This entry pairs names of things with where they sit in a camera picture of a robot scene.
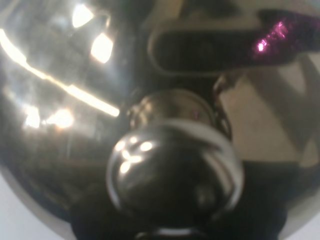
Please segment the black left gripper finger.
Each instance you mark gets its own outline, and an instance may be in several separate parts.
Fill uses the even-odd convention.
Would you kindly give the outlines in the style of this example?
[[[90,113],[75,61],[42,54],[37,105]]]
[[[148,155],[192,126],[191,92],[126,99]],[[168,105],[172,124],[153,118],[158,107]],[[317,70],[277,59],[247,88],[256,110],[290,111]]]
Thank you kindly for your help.
[[[248,67],[283,65],[299,54],[320,51],[320,17],[280,9],[261,9],[261,22],[248,56]]]

